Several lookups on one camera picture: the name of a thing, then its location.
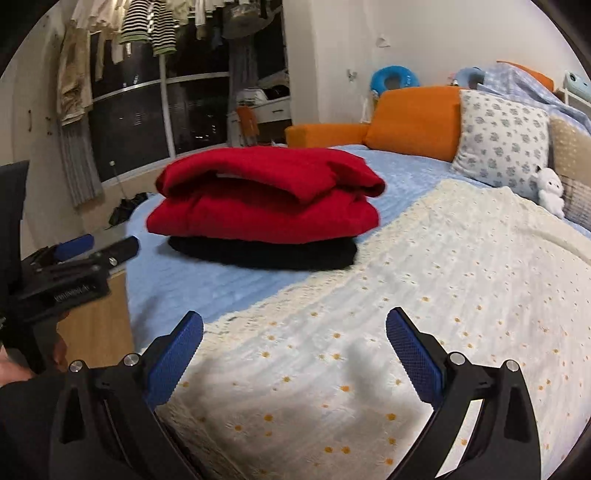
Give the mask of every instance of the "hand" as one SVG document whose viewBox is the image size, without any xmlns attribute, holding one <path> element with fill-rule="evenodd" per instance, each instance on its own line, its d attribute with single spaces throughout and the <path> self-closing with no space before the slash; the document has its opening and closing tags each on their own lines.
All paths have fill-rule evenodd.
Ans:
<svg viewBox="0 0 591 480">
<path fill-rule="evenodd" d="M 68 369 L 66 361 L 67 346 L 64 339 L 57 334 L 57 342 L 53 348 L 53 358 L 56 368 L 65 372 Z M 13 382 L 30 380 L 35 374 L 29 368 L 22 367 L 8 356 L 4 347 L 0 348 L 0 387 Z"/>
</svg>

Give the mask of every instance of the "blue floral pillow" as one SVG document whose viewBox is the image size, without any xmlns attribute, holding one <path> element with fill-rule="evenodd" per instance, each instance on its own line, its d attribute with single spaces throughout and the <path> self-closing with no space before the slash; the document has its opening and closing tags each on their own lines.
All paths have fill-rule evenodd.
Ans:
<svg viewBox="0 0 591 480">
<path fill-rule="evenodd" d="M 453 168 L 536 201 L 537 167 L 548 166 L 548 114 L 490 93 L 461 90 L 462 137 Z"/>
</svg>

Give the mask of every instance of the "orange cushion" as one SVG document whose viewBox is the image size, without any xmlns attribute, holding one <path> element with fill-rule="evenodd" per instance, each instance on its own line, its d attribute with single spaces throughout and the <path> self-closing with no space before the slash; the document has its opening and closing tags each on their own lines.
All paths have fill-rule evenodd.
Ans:
<svg viewBox="0 0 591 480">
<path fill-rule="evenodd" d="M 460 89 L 411 87 L 379 99 L 365 144 L 374 150 L 451 162 L 460 142 Z"/>
<path fill-rule="evenodd" d="M 554 91 L 554 80 L 552 80 L 551 78 L 548 78 L 546 75 L 540 73 L 540 72 L 536 72 L 535 70 L 530 70 L 528 67 L 524 67 L 523 65 L 519 65 L 518 63 L 511 63 L 510 61 L 504 61 L 504 60 L 497 60 L 497 63 L 508 63 L 509 65 L 513 65 L 514 67 L 517 67 L 521 70 L 523 70 L 524 72 L 529 73 L 533 78 L 535 78 L 538 82 L 540 82 L 542 85 L 544 85 L 549 91 L 553 92 Z"/>
<path fill-rule="evenodd" d="M 368 133 L 366 124 L 294 125 L 285 130 L 291 148 L 327 148 L 362 144 Z"/>
</svg>

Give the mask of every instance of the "wooden floor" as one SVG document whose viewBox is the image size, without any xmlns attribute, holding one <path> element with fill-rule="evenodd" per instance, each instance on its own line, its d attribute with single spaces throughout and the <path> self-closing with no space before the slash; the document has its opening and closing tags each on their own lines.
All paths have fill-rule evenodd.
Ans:
<svg viewBox="0 0 591 480">
<path fill-rule="evenodd" d="M 111 295 L 70 312 L 57 325 L 68 346 L 67 360 L 84 360 L 90 368 L 115 365 L 134 351 L 129 325 L 125 272 L 109 280 Z"/>
</svg>

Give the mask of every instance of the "orange headboard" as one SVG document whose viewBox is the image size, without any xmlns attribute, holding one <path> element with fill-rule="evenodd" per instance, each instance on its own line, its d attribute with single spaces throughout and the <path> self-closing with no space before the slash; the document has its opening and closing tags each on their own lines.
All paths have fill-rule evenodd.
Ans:
<svg viewBox="0 0 591 480">
<path fill-rule="evenodd" d="M 411 87 L 379 99 L 365 144 L 451 162 L 460 142 L 460 88 Z"/>
</svg>

